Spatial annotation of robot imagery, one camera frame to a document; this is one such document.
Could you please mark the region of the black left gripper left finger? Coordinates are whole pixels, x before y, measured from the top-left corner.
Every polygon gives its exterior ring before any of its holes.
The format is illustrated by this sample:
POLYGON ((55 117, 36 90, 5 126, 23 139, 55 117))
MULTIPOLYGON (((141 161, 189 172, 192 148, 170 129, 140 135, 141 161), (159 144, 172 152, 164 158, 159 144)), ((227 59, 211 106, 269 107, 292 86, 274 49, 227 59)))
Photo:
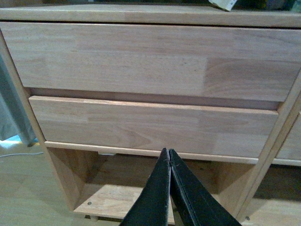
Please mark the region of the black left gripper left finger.
POLYGON ((170 181, 169 151, 163 148, 144 189, 120 225, 167 226, 170 181))

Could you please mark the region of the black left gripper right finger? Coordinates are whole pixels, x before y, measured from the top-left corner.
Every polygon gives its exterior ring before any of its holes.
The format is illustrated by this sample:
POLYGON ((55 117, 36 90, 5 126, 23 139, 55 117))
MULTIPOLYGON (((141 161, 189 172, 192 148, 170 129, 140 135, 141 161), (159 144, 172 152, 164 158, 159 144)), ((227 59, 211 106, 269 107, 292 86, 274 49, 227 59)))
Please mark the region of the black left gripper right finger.
POLYGON ((170 194, 176 226, 241 225, 209 193, 175 150, 170 149, 169 155, 170 194))

